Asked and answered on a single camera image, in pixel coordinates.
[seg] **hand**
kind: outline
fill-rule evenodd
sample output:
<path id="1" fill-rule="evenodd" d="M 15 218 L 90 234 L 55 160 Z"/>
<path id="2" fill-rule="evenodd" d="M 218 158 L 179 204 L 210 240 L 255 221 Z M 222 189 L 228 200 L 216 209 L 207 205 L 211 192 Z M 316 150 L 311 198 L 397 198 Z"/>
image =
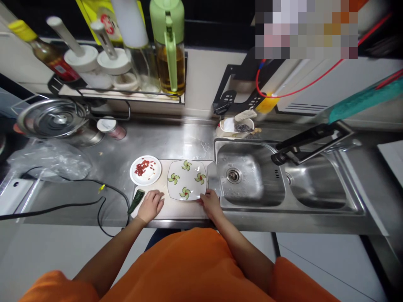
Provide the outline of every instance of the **hand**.
<path id="1" fill-rule="evenodd" d="M 206 195 L 200 194 L 200 199 L 197 200 L 206 212 L 207 216 L 214 222 L 215 219 L 224 217 L 221 209 L 220 200 L 214 190 L 207 189 Z"/>
<path id="2" fill-rule="evenodd" d="M 161 212 L 161 209 L 164 206 L 165 199 L 161 199 L 163 195 L 164 193 L 161 193 L 158 190 L 149 191 L 146 194 L 146 197 L 144 197 L 144 201 L 139 208 L 137 217 L 146 224 L 153 220 Z"/>

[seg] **dish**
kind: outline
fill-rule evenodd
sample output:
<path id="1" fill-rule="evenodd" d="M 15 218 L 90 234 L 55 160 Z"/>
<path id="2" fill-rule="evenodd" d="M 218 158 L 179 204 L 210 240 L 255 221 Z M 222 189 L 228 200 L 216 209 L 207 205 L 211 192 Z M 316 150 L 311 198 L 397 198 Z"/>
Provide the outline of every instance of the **dish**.
<path id="1" fill-rule="evenodd" d="M 136 159 L 130 167 L 130 178 L 139 186 L 152 185 L 162 172 L 161 162 L 151 155 L 143 155 Z"/>
<path id="2" fill-rule="evenodd" d="M 197 200 L 201 193 L 206 193 L 207 173 L 199 161 L 174 161 L 169 166 L 168 176 L 169 196 L 177 200 Z"/>

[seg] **floor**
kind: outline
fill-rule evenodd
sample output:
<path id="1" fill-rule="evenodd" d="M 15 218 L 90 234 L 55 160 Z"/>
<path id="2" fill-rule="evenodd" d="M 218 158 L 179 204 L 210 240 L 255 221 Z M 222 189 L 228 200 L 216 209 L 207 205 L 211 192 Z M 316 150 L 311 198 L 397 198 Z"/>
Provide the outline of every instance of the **floor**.
<path id="1" fill-rule="evenodd" d="M 68 278 L 73 278 L 109 240 L 98 227 L 91 226 L 23 224 L 8 229 L 2 225 L 0 227 L 2 231 L 12 233 L 6 239 L 5 232 L 0 236 L 2 242 L 9 242 L 0 263 L 1 300 L 5 302 L 17 301 L 32 283 L 47 271 L 58 269 Z M 119 231 L 119 228 L 105 229 L 110 234 Z M 154 229 L 144 229 L 141 232 L 117 280 L 141 255 L 153 233 Z M 271 233 L 243 234 L 269 259 L 275 261 Z M 341 301 L 387 301 L 369 259 L 365 258 L 366 253 L 362 254 L 357 245 L 357 236 L 341 236 L 277 234 L 281 255 L 304 270 Z M 344 248 L 343 253 L 338 252 L 337 248 L 344 246 L 346 242 L 349 247 Z"/>

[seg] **black cable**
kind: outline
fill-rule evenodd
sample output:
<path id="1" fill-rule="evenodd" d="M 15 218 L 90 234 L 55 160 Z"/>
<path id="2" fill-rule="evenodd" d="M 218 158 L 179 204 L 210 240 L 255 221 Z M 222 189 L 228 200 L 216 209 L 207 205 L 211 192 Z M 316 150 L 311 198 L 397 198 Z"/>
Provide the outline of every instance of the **black cable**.
<path id="1" fill-rule="evenodd" d="M 90 205 L 93 205 L 93 204 L 96 204 L 96 203 L 100 202 L 102 198 L 105 199 L 103 201 L 103 203 L 104 203 L 106 201 L 106 197 L 102 196 L 97 201 L 93 201 L 93 202 L 90 202 L 90 203 L 68 203 L 68 204 L 64 204 L 64 205 L 61 205 L 61 206 L 56 206 L 56 207 L 49 208 L 49 209 L 46 209 L 46 210 L 41 210 L 41 211 L 19 213 L 19 214 L 1 215 L 0 216 L 0 221 L 1 220 L 8 220 L 8 219 L 23 218 L 23 217 L 38 216 L 38 215 L 46 214 L 46 213 L 49 213 L 49 212 L 53 212 L 55 210 L 60 210 L 61 208 L 68 208 L 68 207 L 72 207 L 72 206 L 90 206 Z"/>
<path id="2" fill-rule="evenodd" d="M 42 167 L 42 166 L 33 167 L 33 168 L 29 169 L 28 171 L 26 171 L 25 173 L 23 173 L 23 174 L 21 175 L 21 178 L 24 178 L 25 175 L 27 175 L 30 171 L 32 171 L 32 170 L 34 170 L 34 169 L 37 169 L 37 168 L 43 168 L 43 167 Z M 96 183 L 98 183 L 98 184 L 100 184 L 100 185 L 105 185 L 106 187 L 108 187 L 108 188 L 110 188 L 110 189 L 112 189 L 112 190 L 118 192 L 120 195 L 122 195 L 122 196 L 125 198 L 125 200 L 126 200 L 127 209 L 130 208 L 129 199 L 128 199 L 127 196 L 126 196 L 122 191 L 120 191 L 118 188 L 115 188 L 115 187 L 113 187 L 113 186 L 111 186 L 111 185 L 108 185 L 108 184 L 106 184 L 106 183 L 103 183 L 103 182 L 101 182 L 101 181 L 99 181 L 99 180 L 91 180 L 91 179 L 70 180 L 70 179 L 68 179 L 68 178 L 66 178 L 66 177 L 63 177 L 63 176 L 60 176 L 60 175 L 59 175 L 59 177 L 63 178 L 64 180 L 67 180 L 67 181 L 69 181 L 69 182 L 92 181 L 92 182 L 96 182 Z M 105 200 L 102 202 L 101 206 L 99 207 L 98 214 L 97 214 L 98 226 L 99 226 L 99 228 L 101 229 L 101 231 L 102 231 L 105 235 L 107 235 L 107 236 L 109 236 L 109 237 L 114 237 L 114 236 L 112 236 L 112 235 L 109 235 L 109 234 L 102 228 L 101 222 L 100 222 L 100 220 L 99 220 L 99 214 L 101 213 L 102 206 L 104 205 L 104 203 L 105 203 L 105 201 L 106 201 L 106 197 L 104 197 L 104 198 L 105 198 Z M 99 202 L 100 200 L 101 200 L 101 199 L 99 199 L 99 200 L 97 200 L 97 201 L 95 201 L 95 202 L 93 202 L 93 203 L 68 203 L 68 204 L 63 205 L 63 206 L 58 206 L 58 207 L 50 208 L 50 209 L 47 209 L 47 210 L 37 211 L 37 212 L 28 212 L 28 213 L 21 213 L 21 214 L 4 215 L 4 216 L 0 216 L 0 221 L 1 221 L 1 220 L 6 220 L 6 219 L 15 219 L 15 218 L 19 218 L 19 217 L 17 217 L 17 215 L 23 215 L 23 214 L 25 214 L 25 215 L 27 215 L 27 216 L 21 216 L 21 217 L 37 216 L 37 215 L 41 215 L 41 214 L 44 214 L 44 213 L 48 213 L 48 212 L 51 212 L 51 211 L 54 211 L 54 210 L 58 210 L 59 208 L 67 208 L 68 206 L 81 206 L 81 205 L 83 205 L 83 206 L 89 206 L 89 205 L 91 205 L 91 204 L 95 204 L 95 203 Z M 130 221 L 130 215 L 127 216 L 126 226 L 129 224 L 129 221 Z"/>
<path id="3" fill-rule="evenodd" d="M 27 175 L 29 172 L 31 172 L 33 169 L 37 169 L 37 168 L 43 168 L 42 166 L 37 166 L 37 167 L 33 167 L 31 169 L 29 169 L 27 172 L 25 172 L 24 174 L 21 175 L 21 178 L 24 179 L 25 175 Z"/>
<path id="4" fill-rule="evenodd" d="M 103 231 L 104 232 L 104 234 L 105 235 L 107 235 L 107 236 L 109 236 L 109 237 L 114 237 L 114 236 L 112 236 L 112 235 L 109 235 L 103 228 L 102 228 L 102 226 L 101 226 L 101 222 L 99 221 L 99 214 L 100 214 L 100 212 L 101 212 L 101 208 L 102 208 L 102 206 L 104 205 L 104 203 L 105 203 L 105 201 L 106 201 L 106 198 L 105 198 L 105 200 L 102 202 L 102 204 L 101 204 L 101 206 L 99 207 L 99 210 L 98 210 L 98 214 L 97 214 L 97 221 L 98 221 L 98 226 L 99 226 L 99 228 L 101 229 L 101 231 Z"/>

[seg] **small bowl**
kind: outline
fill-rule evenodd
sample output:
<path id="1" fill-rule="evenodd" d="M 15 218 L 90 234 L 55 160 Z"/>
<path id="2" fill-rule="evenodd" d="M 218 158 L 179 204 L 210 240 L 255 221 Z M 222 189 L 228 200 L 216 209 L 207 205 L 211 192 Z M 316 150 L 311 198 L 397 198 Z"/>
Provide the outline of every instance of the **small bowl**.
<path id="1" fill-rule="evenodd" d="M 138 176 L 137 174 L 134 173 L 136 171 L 137 165 L 141 164 L 145 160 L 149 161 L 150 164 L 148 165 L 147 168 L 145 168 L 142 176 Z M 151 156 L 151 155 L 143 155 L 143 156 L 139 157 L 138 159 L 136 159 L 131 164 L 129 174 L 130 174 L 131 180 L 136 185 L 144 187 L 144 186 L 152 185 L 154 182 L 156 182 L 159 179 L 159 177 L 161 176 L 161 171 L 162 171 L 161 162 L 157 158 L 155 158 L 154 156 Z"/>

